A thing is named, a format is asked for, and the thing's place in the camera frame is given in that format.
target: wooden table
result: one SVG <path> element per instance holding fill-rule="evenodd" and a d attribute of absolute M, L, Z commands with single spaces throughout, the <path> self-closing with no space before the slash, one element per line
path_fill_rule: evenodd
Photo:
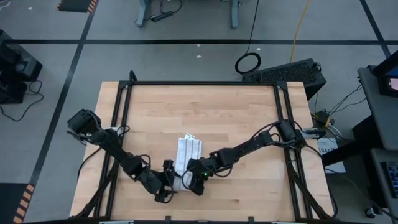
<path fill-rule="evenodd" d="M 103 82 L 99 93 L 95 113 L 103 128 L 111 122 L 117 85 Z M 288 83 L 288 87 L 295 121 L 303 128 L 312 127 L 303 84 Z M 131 131 L 125 135 L 123 148 L 150 155 L 152 168 L 162 170 L 164 159 L 175 160 L 178 138 L 185 133 L 203 141 L 202 156 L 206 157 L 209 152 L 246 141 L 259 128 L 277 120 L 271 86 L 133 86 L 127 117 Z M 317 149 L 316 140 L 307 142 Z M 87 146 L 85 157 L 96 148 Z M 102 150 L 82 169 L 70 215 L 77 214 L 98 188 L 103 157 Z M 304 149 L 302 161 L 309 191 L 328 214 L 333 214 L 321 159 Z M 305 217 L 299 190 L 297 196 Z M 106 192 L 102 215 L 107 199 Z M 256 221 L 294 221 L 283 149 L 272 146 L 243 157 L 228 178 L 207 181 L 201 197 L 179 192 L 167 205 L 155 202 L 140 183 L 119 172 L 112 219 L 164 220 L 167 215 L 172 220 L 245 221 L 254 216 Z"/>

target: black metal frame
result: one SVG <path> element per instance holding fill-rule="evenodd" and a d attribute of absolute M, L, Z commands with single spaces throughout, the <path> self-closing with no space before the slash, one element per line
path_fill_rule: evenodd
<path fill-rule="evenodd" d="M 116 101 L 114 104 L 114 110 L 113 110 L 113 117 L 111 120 L 111 126 L 115 126 L 117 123 L 118 119 L 118 112 L 121 106 L 121 97 L 123 90 L 127 88 L 127 93 L 126 93 L 126 99 L 124 101 L 124 109 L 123 109 L 123 115 L 121 118 L 121 126 L 126 125 L 127 123 L 127 115 L 129 111 L 129 106 L 130 106 L 130 99 L 131 99 L 131 94 L 132 94 L 132 87 L 134 85 L 214 85 L 214 86 L 220 86 L 220 85 L 236 85 L 236 86 L 273 86 L 274 88 L 274 94 L 275 94 L 275 103 L 277 107 L 277 114 L 278 114 L 278 119 L 282 120 L 284 118 L 283 112 L 282 112 L 282 104 L 280 101 L 280 95 L 279 95 L 279 89 L 283 91 L 284 94 L 284 100 L 285 100 L 285 105 L 287 109 L 287 114 L 289 119 L 293 122 L 293 112 L 292 112 L 292 107 L 290 105 L 290 98 L 289 98 L 289 92 L 287 89 L 287 84 L 286 82 L 196 82 L 196 81 L 137 81 L 136 77 L 134 74 L 130 74 L 131 79 L 129 81 L 119 81 L 118 85 L 118 92 L 116 94 Z M 284 148 L 284 156 L 285 156 L 285 162 L 286 166 L 290 160 L 292 160 L 290 156 L 290 151 L 288 148 Z M 110 155 L 106 153 L 104 157 L 104 162 L 103 162 L 103 167 L 101 171 L 101 178 L 99 184 L 103 184 L 104 180 L 106 178 L 106 175 L 108 173 L 109 169 L 109 159 Z M 304 169 L 303 169 L 303 164 L 302 160 L 300 157 L 299 152 L 295 153 L 295 160 L 297 161 L 297 172 L 300 176 L 301 181 L 306 185 L 305 183 L 305 174 L 304 174 Z M 114 162 L 113 166 L 119 166 L 117 162 Z M 293 211 L 294 211 L 294 217 L 296 220 L 301 218 L 300 214 L 300 206 L 299 206 L 299 201 L 297 198 L 297 191 L 296 191 L 296 186 L 295 182 L 291 177 L 289 178 L 289 187 L 290 187 L 290 194 L 292 197 L 292 206 L 293 206 Z M 116 190 L 116 184 L 117 184 L 117 179 L 118 179 L 118 168 L 116 168 L 116 175 L 114 176 L 114 179 L 111 182 L 110 189 L 109 189 L 109 197 L 108 197 L 108 202 L 106 205 L 106 213 L 105 217 L 111 218 L 112 214 L 112 209 L 113 209 L 113 200 L 114 200 L 114 194 Z M 312 209 L 305 197 L 303 197 L 304 205 L 305 205 L 305 212 L 307 218 L 312 218 Z M 101 203 L 102 203 L 102 198 L 99 199 L 99 201 L 96 204 L 95 210 L 94 210 L 94 217 L 98 217 L 100 215 L 100 209 L 101 209 Z M 171 220 L 171 217 L 166 217 L 165 220 Z M 270 223 L 270 222 L 255 222 L 254 217 L 248 217 L 249 223 Z M 191 223 L 192 221 L 184 221 L 184 222 L 178 222 L 178 223 Z M 228 222 L 228 223 L 247 223 L 247 222 Z"/>

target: wooden tabletop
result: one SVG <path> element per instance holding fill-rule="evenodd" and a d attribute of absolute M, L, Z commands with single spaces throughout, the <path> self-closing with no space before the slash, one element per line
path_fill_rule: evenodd
<path fill-rule="evenodd" d="M 110 125 L 117 86 L 117 82 L 102 84 L 95 113 L 103 128 Z M 303 128 L 312 127 L 303 84 L 288 83 L 288 87 L 294 120 Z M 127 117 L 131 130 L 125 135 L 123 149 L 150 155 L 152 169 L 162 170 L 164 159 L 175 161 L 178 138 L 186 133 L 203 141 L 202 156 L 208 157 L 209 152 L 237 146 L 259 128 L 277 120 L 271 86 L 133 86 Z M 317 149 L 316 140 L 307 142 Z M 97 148 L 87 146 L 85 157 Z M 82 169 L 70 215 L 76 215 L 98 188 L 103 157 L 101 150 Z M 302 161 L 309 191 L 332 215 L 320 158 L 304 149 Z M 108 192 L 103 198 L 102 215 Z M 305 217 L 299 190 L 298 199 Z M 181 191 L 167 205 L 155 202 L 139 182 L 119 172 L 112 219 L 164 220 L 167 215 L 172 220 L 244 221 L 254 216 L 256 221 L 294 221 L 283 149 L 266 147 L 242 157 L 228 178 L 209 179 L 202 196 Z"/>

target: yellow cable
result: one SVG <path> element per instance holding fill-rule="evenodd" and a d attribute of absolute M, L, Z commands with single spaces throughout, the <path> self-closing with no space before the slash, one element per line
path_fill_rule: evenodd
<path fill-rule="evenodd" d="M 305 5 L 303 15 L 301 16 L 300 22 L 298 24 L 298 27 L 297 27 L 297 30 L 296 30 L 296 34 L 294 35 L 293 47 L 292 47 L 292 51 L 290 53 L 290 63 L 292 63 L 292 61 L 293 61 L 294 48 L 296 47 L 297 36 L 299 35 L 299 30 L 300 30 L 300 27 L 301 27 L 301 23 L 303 23 L 304 17 L 305 17 L 305 15 L 307 13 L 308 7 L 310 6 L 310 3 L 311 3 L 311 0 L 307 0 L 307 4 Z"/>

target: black keyboard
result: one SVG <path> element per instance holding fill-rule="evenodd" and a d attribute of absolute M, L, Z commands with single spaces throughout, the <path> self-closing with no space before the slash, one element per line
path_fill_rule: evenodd
<path fill-rule="evenodd" d="M 295 62 L 287 65 L 281 65 L 274 68 L 268 68 L 254 72 L 248 76 L 251 81 L 255 82 L 303 82 L 309 84 L 315 82 L 317 79 L 315 74 L 319 72 L 314 68 L 313 63 L 309 64 L 308 60 Z"/>
<path fill-rule="evenodd" d="M 398 198 L 398 162 L 382 162 L 381 165 L 389 183 L 392 197 Z"/>

